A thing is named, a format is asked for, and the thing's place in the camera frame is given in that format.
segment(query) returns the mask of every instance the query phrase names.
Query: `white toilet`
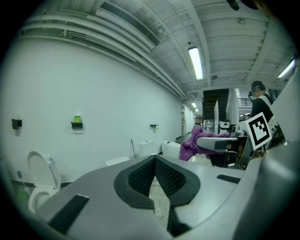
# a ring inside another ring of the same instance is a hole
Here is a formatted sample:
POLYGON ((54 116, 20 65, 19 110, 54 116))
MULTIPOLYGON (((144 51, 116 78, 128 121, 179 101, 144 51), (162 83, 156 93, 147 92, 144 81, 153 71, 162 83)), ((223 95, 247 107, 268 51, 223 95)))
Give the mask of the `white toilet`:
POLYGON ((60 190, 61 177, 50 155, 32 151, 27 156, 27 165, 35 186, 29 198, 28 208, 35 213, 44 202, 60 190))
POLYGON ((162 150, 164 156, 178 159, 180 152, 180 144, 171 141, 163 141, 162 150))

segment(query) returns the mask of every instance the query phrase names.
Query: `purple towel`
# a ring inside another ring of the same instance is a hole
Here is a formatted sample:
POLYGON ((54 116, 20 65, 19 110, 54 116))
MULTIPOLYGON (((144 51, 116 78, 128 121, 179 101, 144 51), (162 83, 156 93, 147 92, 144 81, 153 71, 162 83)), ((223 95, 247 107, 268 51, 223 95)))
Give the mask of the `purple towel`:
POLYGON ((192 130, 192 137, 184 141, 180 146, 179 159, 188 161, 192 156, 199 154, 218 154, 219 152, 211 151, 205 148, 200 148, 196 145, 196 140, 199 137, 230 137, 230 133, 215 134, 203 130, 201 126, 195 125, 192 130))

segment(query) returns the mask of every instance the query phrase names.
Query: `man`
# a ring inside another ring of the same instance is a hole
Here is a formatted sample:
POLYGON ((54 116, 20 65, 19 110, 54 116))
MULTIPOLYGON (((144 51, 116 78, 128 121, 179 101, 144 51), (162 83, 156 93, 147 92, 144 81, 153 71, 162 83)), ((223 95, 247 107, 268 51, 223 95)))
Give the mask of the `man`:
POLYGON ((262 112, 266 118, 266 121, 269 122, 273 116, 273 113, 266 101, 269 101, 270 104, 273 104, 273 100, 266 93, 266 87, 261 81, 254 81, 251 85, 251 92, 252 96, 255 97, 255 100, 253 101, 251 117, 254 117, 262 112))

